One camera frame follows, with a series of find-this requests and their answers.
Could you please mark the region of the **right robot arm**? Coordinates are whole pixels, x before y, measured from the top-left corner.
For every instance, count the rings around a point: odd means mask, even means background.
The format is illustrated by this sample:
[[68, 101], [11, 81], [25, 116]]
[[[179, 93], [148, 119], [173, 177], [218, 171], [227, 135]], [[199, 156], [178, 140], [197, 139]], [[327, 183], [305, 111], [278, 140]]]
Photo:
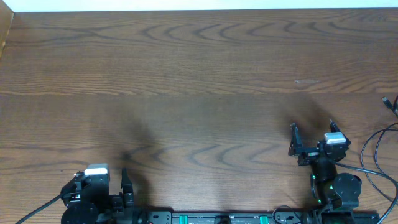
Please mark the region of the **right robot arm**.
[[304, 223], [354, 223], [353, 209], [359, 206], [361, 179], [353, 174], [338, 173], [336, 163], [346, 157], [351, 141], [330, 122], [330, 132], [325, 133], [315, 147], [307, 147], [299, 129], [291, 125], [292, 139], [289, 156], [297, 157], [299, 166], [311, 167], [311, 191], [319, 206], [303, 215]]

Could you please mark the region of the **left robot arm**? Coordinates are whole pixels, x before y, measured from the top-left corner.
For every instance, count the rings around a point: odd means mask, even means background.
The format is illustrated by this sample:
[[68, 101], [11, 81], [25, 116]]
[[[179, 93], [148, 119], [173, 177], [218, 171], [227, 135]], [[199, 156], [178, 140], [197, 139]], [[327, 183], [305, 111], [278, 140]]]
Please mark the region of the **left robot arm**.
[[77, 172], [61, 190], [67, 210], [62, 223], [137, 223], [134, 191], [127, 169], [122, 169], [121, 189], [117, 195], [109, 193], [109, 169], [87, 168]]

